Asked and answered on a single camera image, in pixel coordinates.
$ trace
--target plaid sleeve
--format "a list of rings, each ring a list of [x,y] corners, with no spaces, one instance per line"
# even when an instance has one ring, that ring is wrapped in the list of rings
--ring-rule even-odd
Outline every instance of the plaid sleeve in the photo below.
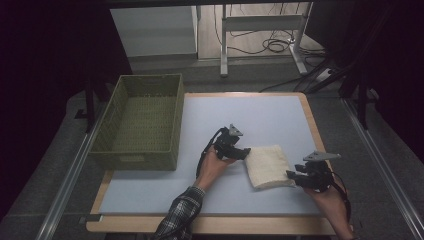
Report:
[[[202,208],[204,195],[205,191],[198,187],[187,188],[172,202],[168,215],[159,224],[152,240],[191,239],[191,223]]]

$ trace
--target white wall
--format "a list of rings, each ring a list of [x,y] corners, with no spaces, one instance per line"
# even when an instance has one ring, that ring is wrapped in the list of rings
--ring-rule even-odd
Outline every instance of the white wall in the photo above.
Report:
[[[127,57],[197,52],[196,7],[110,11]]]

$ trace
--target folded towel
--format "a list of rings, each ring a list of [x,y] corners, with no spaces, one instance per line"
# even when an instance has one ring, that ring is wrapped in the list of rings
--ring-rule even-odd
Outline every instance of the folded towel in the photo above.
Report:
[[[286,170],[290,168],[280,146],[252,147],[245,161],[254,188],[295,186],[287,177]]]

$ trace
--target crate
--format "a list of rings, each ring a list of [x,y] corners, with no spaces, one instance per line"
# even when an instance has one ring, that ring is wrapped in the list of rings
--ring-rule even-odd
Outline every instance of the crate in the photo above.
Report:
[[[177,168],[181,74],[121,76],[88,153],[107,170]]]

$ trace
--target dark background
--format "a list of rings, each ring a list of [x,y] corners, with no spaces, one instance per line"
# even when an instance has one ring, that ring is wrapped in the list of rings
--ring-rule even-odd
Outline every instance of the dark background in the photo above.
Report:
[[[49,147],[67,100],[84,90],[88,79],[113,83],[131,70],[107,8],[48,1],[0,4],[3,217]],[[337,55],[341,65],[354,58],[361,37],[369,33],[358,36],[358,29],[379,7],[370,1],[355,4],[346,9],[352,13],[347,30],[326,33],[343,37],[333,43],[344,49]],[[422,161],[423,10],[421,2],[399,1],[364,62],[369,86],[380,95],[376,108]],[[330,23],[337,20],[333,16]]]

